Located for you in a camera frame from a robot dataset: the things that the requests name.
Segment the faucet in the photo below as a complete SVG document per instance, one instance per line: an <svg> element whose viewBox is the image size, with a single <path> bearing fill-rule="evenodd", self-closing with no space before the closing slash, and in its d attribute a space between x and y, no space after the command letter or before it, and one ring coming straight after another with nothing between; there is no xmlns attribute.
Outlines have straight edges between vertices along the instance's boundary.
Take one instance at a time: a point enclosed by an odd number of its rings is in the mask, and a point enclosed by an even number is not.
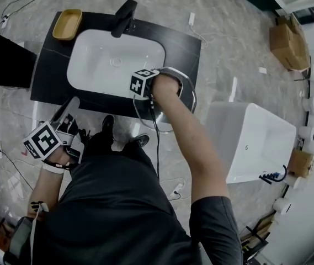
<svg viewBox="0 0 314 265"><path fill-rule="evenodd" d="M120 38L121 35L130 30L134 20L134 13L137 7L137 2L134 0L127 0L124 5L115 13L115 26L111 31L111 35L115 38Z"/></svg>

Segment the hand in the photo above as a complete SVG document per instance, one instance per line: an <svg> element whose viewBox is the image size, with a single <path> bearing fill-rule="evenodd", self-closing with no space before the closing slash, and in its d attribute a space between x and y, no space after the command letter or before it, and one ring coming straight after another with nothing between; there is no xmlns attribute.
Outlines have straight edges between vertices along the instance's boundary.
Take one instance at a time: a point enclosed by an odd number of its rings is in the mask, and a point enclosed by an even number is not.
<svg viewBox="0 0 314 265"><path fill-rule="evenodd" d="M162 99L166 93L178 93L179 83L171 77L165 75L157 76L153 81L152 94L155 99Z"/></svg>
<svg viewBox="0 0 314 265"><path fill-rule="evenodd" d="M70 156L63 149L63 146L59 146L47 159L51 163L66 165L70 161Z"/></svg>

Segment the sleeve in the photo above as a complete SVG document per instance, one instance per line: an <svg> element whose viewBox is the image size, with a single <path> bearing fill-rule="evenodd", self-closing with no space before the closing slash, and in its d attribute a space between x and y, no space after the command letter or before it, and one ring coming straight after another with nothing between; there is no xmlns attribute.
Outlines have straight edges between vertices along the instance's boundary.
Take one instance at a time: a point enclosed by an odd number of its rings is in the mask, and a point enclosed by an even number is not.
<svg viewBox="0 0 314 265"><path fill-rule="evenodd" d="M191 205L190 234L201 242L212 264L241 265L241 243L227 197L205 197Z"/></svg>

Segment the sink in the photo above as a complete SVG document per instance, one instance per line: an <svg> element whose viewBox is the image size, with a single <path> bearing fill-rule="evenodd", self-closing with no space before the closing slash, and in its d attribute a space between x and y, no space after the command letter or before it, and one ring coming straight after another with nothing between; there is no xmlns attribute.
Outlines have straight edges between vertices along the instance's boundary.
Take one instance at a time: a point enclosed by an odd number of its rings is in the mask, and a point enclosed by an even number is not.
<svg viewBox="0 0 314 265"><path fill-rule="evenodd" d="M67 79L80 90L132 98L131 74L163 67L165 55L155 41L126 34L114 38L109 31L89 29L77 37Z"/></svg>
<svg viewBox="0 0 314 265"><path fill-rule="evenodd" d="M213 102L205 126L227 183L284 174L296 136L296 128L285 120L253 103Z"/></svg>

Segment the marble floor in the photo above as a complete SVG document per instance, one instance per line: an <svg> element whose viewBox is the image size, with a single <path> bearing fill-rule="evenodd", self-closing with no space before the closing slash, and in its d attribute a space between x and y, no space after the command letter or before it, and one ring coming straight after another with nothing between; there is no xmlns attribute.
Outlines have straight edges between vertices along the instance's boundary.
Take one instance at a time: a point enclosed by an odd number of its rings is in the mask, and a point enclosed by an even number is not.
<svg viewBox="0 0 314 265"><path fill-rule="evenodd" d="M6 5L14 0L0 0L0 16ZM30 0L11 4L5 14L17 10ZM79 8L83 11L114 14L126 0L36 0L10 17L0 33L15 42L26 43L31 50L40 52L49 26L57 11ZM269 51L269 27L274 16L263 13L246 0L136 0L135 18L194 35L188 27L189 13L194 12L194 30L203 34L196 92L198 106L195 115L204 123L209 105L214 100L226 100L234 77L238 79L235 101L253 102L300 126L304 110L299 98L305 91L297 72L288 72ZM265 67L267 74L259 72ZM30 100L30 90L0 87L0 141L4 152L14 161L21 174L33 187L39 174L40 162L25 154L22 138L27 136L38 121L52 117L57 106ZM80 127L95 133L100 130L105 114L80 110L76 119ZM114 130L117 150L131 136L133 130L148 132L151 142L145 151L156 164L156 136L140 126L136 119L116 117ZM182 157L173 134L161 135L161 185L169 194L185 180L180 191L181 200L172 202L179 220L189 231L190 185L189 168ZM69 184L65 175L62 190ZM284 184L271 186L262 181L229 185L233 209L240 232L252 226L269 213L273 201L280 195ZM31 189L6 159L0 159L0 216L15 222L25 215Z"/></svg>

